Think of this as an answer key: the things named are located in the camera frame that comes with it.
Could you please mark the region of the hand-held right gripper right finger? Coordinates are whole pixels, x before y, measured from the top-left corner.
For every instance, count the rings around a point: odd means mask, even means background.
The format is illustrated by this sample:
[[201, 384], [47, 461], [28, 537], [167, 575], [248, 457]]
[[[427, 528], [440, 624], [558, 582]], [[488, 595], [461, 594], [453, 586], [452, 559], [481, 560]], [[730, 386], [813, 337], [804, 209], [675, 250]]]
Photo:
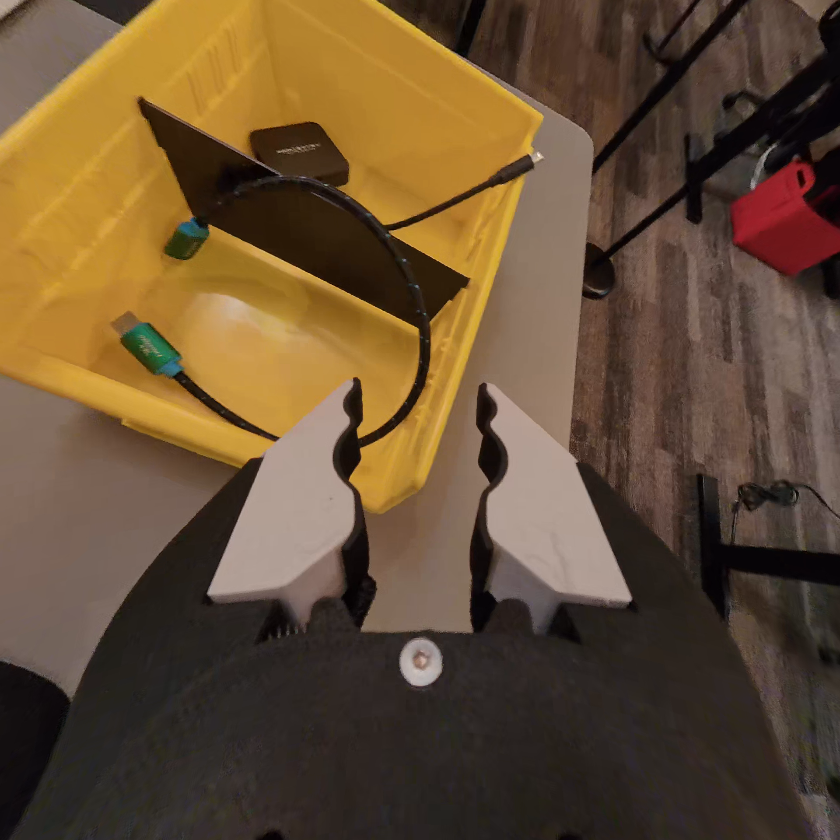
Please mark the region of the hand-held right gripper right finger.
[[528, 608], [536, 634], [565, 604], [628, 608], [633, 597], [570, 451], [488, 382], [476, 426], [487, 486], [469, 547], [473, 631], [504, 601]]

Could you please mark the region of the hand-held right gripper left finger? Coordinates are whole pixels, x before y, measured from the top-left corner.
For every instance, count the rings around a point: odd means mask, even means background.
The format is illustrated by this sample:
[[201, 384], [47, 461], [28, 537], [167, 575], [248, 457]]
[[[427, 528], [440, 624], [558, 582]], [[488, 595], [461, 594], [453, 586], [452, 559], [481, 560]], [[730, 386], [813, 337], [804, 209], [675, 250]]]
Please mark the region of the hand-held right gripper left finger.
[[375, 597], [361, 495], [350, 480], [362, 417], [353, 378], [267, 449], [206, 592], [211, 603], [276, 603], [287, 624], [303, 628], [320, 600], [336, 599], [361, 628]]

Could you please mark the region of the black adapter hub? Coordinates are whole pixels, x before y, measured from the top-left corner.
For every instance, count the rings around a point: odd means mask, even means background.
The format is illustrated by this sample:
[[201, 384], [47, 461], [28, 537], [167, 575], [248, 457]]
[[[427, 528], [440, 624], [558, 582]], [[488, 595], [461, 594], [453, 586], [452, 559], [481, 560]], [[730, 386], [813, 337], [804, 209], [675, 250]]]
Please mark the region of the black adapter hub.
[[254, 130], [248, 141], [254, 158], [275, 172], [338, 187], [349, 182], [349, 162], [316, 122]]

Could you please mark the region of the yellow plastic bin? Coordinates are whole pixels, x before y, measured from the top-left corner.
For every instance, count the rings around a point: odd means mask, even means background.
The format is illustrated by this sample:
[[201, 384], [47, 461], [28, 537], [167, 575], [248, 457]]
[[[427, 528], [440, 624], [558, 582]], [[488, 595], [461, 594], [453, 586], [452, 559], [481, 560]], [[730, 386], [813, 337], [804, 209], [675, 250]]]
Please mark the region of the yellow plastic bin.
[[147, 372], [112, 322], [133, 312], [182, 354], [206, 392], [283, 435], [357, 377], [360, 435], [404, 402], [418, 357], [405, 280], [363, 226], [371, 305], [270, 253], [305, 195], [226, 208], [189, 260], [165, 254], [226, 168], [186, 196], [140, 100], [221, 141], [317, 123], [350, 164], [345, 191], [390, 224], [532, 151], [534, 108], [377, 2], [154, 2], [2, 136], [2, 372], [174, 445], [242, 466], [269, 441]]

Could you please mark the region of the black stand foot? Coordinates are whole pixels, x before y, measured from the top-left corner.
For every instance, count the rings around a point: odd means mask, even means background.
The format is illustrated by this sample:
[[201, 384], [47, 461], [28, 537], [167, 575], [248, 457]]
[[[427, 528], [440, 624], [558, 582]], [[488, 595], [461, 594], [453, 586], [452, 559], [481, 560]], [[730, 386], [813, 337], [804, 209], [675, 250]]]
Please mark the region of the black stand foot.
[[721, 529], [718, 480], [697, 474], [696, 490], [700, 583], [702, 591], [722, 621], [727, 622], [729, 619], [729, 578], [732, 571], [817, 585], [839, 585], [837, 553], [765, 548], [736, 543], [739, 515], [742, 511], [754, 512], [767, 504], [793, 508], [798, 504], [802, 491], [811, 494], [825, 511], [838, 519], [838, 512], [812, 486], [785, 479], [776, 480], [768, 486], [754, 482], [741, 484], [732, 507], [727, 539], [723, 538]]

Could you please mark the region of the black pole stand round base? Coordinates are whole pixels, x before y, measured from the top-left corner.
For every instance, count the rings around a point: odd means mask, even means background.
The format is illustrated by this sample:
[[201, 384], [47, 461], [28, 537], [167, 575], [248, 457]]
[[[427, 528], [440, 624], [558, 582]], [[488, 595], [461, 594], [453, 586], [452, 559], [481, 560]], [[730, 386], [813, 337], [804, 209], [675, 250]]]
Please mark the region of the black pole stand round base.
[[[678, 18], [677, 23], [667, 33], [666, 37], [662, 38], [657, 45], [654, 45], [653, 50], [648, 51], [648, 54], [654, 57], [660, 66], [665, 68], [664, 74], [653, 85], [644, 100], [636, 106], [635, 110], [630, 113], [614, 132], [614, 135], [595, 155], [592, 166], [593, 176], [597, 175], [642, 121], [676, 88], [688, 72], [688, 69], [699, 59], [724, 29], [730, 25], [748, 3], [748, 1], [726, 2], [723, 9], [712, 19], [711, 23], [681, 56], [673, 59], [665, 59], [662, 57], [662, 49], [676, 36], [682, 25], [688, 21], [689, 16], [699, 5], [699, 2], [689, 3], [687, 10]], [[614, 289], [616, 274], [613, 266], [613, 255], [620, 248], [620, 245], [616, 245], [615, 247], [612, 246], [607, 249], [602, 249], [595, 246], [592, 242], [586, 244], [582, 288], [584, 298], [600, 300]]]

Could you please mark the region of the black bin divider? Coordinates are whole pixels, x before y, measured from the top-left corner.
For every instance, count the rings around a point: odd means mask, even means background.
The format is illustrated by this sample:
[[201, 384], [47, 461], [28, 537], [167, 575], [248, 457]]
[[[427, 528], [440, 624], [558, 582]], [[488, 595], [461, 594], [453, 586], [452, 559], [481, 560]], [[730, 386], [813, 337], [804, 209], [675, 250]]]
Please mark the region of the black bin divider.
[[317, 194], [294, 182], [248, 187], [280, 174], [139, 98], [196, 221], [277, 257], [408, 323], [416, 307], [395, 258], [341, 207], [339, 189]]

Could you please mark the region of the red container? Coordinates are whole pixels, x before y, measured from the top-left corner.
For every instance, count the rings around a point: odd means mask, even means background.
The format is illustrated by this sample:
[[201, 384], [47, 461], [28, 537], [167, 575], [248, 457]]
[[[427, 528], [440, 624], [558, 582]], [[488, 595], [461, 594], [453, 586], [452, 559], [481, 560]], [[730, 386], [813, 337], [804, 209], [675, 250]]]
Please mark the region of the red container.
[[793, 277], [837, 257], [838, 175], [793, 161], [730, 205], [732, 243]]

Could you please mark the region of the black tripod stand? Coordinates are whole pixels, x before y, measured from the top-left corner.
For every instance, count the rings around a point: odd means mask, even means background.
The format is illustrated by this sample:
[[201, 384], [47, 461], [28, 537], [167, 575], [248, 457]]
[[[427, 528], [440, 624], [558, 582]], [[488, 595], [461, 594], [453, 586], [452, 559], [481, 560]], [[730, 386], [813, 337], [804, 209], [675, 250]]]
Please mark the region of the black tripod stand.
[[838, 39], [752, 113], [714, 140], [709, 152], [686, 159], [686, 219], [702, 221], [702, 187], [731, 161], [762, 140], [776, 169], [838, 128]]

